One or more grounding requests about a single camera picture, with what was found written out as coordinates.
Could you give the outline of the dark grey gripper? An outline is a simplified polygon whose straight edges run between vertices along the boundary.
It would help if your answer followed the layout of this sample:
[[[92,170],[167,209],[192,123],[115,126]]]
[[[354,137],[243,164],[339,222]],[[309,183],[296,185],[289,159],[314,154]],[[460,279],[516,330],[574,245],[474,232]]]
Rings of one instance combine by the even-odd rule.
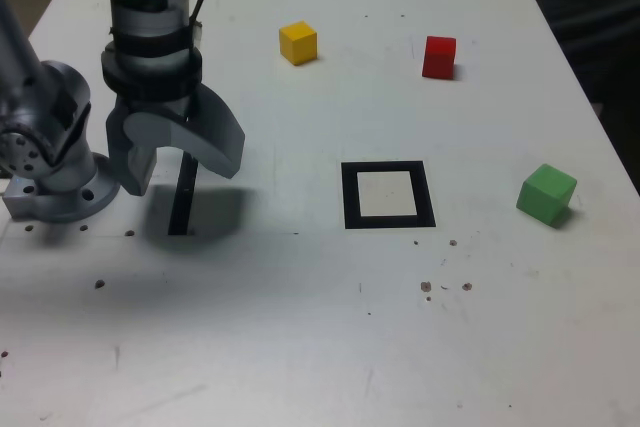
[[[230,108],[203,84],[174,100],[118,94],[106,133],[111,171],[133,196],[147,191],[157,162],[155,148],[177,148],[230,179],[240,169],[245,141]]]

